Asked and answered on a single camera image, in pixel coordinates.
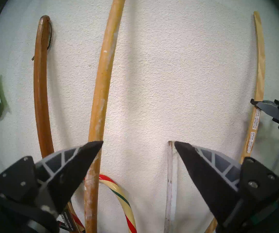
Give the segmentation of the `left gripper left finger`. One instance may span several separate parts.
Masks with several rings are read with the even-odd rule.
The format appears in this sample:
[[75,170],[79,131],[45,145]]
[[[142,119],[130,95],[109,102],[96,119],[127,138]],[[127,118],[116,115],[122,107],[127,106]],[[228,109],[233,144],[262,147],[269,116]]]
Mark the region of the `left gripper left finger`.
[[60,214],[84,180],[103,141],[54,152],[38,162],[24,156],[0,173],[0,194],[17,203]]

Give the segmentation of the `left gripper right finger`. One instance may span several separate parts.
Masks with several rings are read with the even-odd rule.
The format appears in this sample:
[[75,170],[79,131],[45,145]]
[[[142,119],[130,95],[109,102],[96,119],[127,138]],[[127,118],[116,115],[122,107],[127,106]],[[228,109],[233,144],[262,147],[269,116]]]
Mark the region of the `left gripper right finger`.
[[279,177],[258,160],[175,141],[190,178],[218,226],[253,226],[276,209]]

